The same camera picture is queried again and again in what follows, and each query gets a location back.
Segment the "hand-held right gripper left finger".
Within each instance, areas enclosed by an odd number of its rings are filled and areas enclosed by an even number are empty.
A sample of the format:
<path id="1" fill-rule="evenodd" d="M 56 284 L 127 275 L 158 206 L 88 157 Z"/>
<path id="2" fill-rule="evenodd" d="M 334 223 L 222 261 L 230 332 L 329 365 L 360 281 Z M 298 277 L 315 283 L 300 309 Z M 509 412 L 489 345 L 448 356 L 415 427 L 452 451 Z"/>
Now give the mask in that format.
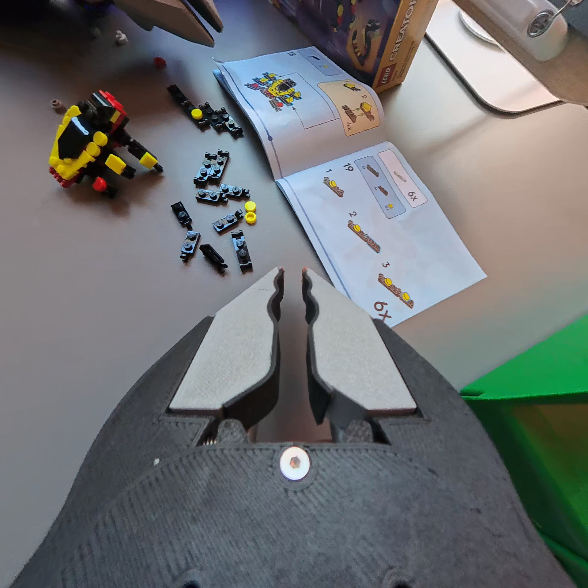
<path id="1" fill-rule="evenodd" d="M 209 321 L 169 411 L 259 423 L 278 399 L 283 268 L 274 268 Z"/>

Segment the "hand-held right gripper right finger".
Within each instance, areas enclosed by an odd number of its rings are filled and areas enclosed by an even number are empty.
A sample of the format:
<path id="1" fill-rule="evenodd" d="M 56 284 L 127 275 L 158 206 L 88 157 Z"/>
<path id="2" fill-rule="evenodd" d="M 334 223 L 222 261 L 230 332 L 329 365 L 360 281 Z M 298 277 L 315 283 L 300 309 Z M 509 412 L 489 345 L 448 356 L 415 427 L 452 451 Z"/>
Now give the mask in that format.
<path id="1" fill-rule="evenodd" d="M 373 321 L 311 269 L 302 272 L 309 401 L 317 424 L 414 415 L 417 403 Z"/>

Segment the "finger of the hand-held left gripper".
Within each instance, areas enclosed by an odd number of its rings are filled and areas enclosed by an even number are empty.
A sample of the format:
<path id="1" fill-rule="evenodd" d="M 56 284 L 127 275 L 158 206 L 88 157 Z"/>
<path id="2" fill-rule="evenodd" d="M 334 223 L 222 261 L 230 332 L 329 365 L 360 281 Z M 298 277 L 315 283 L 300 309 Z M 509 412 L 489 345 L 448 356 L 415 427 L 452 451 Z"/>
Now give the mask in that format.
<path id="1" fill-rule="evenodd" d="M 216 32 L 223 31 L 224 25 L 214 1 L 189 1 L 189 4 Z"/>
<path id="2" fill-rule="evenodd" d="M 198 45 L 215 46 L 196 12 L 183 1 L 115 1 L 115 5 L 145 31 L 157 27 Z"/>

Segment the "lego instruction booklet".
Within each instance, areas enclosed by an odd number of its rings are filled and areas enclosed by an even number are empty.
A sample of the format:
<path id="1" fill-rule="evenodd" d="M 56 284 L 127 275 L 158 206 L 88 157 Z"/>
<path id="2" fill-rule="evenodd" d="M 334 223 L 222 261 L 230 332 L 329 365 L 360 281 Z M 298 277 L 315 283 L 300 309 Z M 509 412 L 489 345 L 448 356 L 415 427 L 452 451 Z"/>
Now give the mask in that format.
<path id="1" fill-rule="evenodd" d="M 386 141 L 382 104 L 315 47 L 217 62 L 334 286 L 395 326 L 486 278 Z"/>

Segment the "yellow black red lego model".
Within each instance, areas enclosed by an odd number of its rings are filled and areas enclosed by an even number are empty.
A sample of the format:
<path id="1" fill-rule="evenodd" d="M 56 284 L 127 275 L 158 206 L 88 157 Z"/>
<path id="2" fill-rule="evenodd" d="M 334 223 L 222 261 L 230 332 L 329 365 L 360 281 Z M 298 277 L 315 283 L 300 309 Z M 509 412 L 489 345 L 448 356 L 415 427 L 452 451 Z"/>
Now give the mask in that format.
<path id="1" fill-rule="evenodd" d="M 136 173 L 118 156 L 118 148 L 126 148 L 146 169 L 162 173 L 158 159 L 126 131 L 128 121 L 123 105 L 107 91 L 93 92 L 88 100 L 71 106 L 56 132 L 50 174 L 64 188 L 90 178 L 96 192 L 113 198 L 117 189 L 108 184 L 106 172 L 127 179 Z"/>

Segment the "scattered black lego plates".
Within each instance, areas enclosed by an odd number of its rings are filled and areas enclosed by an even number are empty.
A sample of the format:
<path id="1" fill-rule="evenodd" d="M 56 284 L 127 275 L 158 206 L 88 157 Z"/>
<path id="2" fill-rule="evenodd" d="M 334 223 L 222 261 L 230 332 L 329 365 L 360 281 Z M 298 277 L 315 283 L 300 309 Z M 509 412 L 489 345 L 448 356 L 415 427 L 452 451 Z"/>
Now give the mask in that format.
<path id="1" fill-rule="evenodd" d="M 210 205 L 224 205 L 228 203 L 229 198 L 232 198 L 237 200 L 245 199 L 246 204 L 250 204 L 249 198 L 251 193 L 249 189 L 221 182 L 228 160 L 228 151 L 220 149 L 216 153 L 205 153 L 199 172 L 194 178 L 194 185 L 196 187 L 195 198 L 198 202 Z M 180 248 L 180 259 L 184 263 L 188 262 L 195 256 L 196 250 L 199 249 L 218 272 L 224 273 L 227 264 L 225 264 L 220 254 L 208 244 L 199 245 L 201 234 L 192 229 L 192 219 L 183 203 L 173 203 L 171 209 L 178 222 L 184 228 L 187 228 L 185 240 Z"/>

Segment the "purple lego set box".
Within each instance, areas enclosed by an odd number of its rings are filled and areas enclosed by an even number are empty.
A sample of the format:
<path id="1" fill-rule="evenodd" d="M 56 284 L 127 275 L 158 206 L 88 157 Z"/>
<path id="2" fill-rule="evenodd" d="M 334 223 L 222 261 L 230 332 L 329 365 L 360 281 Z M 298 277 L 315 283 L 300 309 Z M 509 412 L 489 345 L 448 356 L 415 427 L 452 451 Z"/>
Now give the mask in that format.
<path id="1" fill-rule="evenodd" d="M 377 93 L 400 85 L 437 1 L 272 1 L 314 46 Z"/>

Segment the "green box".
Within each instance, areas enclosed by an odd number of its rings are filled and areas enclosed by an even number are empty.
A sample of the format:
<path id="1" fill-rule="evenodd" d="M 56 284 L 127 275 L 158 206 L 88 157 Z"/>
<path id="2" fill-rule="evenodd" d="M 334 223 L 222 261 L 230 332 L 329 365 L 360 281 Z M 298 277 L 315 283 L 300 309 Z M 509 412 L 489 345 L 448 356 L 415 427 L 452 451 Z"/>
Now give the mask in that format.
<path id="1" fill-rule="evenodd" d="M 465 386 L 525 510 L 587 587 L 587 316 Z"/>

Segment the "silver monitor stand base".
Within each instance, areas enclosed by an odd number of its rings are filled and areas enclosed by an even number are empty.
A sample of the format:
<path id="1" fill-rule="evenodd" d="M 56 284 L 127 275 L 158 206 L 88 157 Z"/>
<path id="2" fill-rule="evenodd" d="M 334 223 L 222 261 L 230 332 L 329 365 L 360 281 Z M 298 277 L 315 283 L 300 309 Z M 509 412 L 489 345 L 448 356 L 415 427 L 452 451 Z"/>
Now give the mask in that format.
<path id="1" fill-rule="evenodd" d="M 480 104 L 506 115 L 563 104 L 512 55 L 477 32 L 486 34 L 453 1 L 439 1 L 426 37 Z"/>

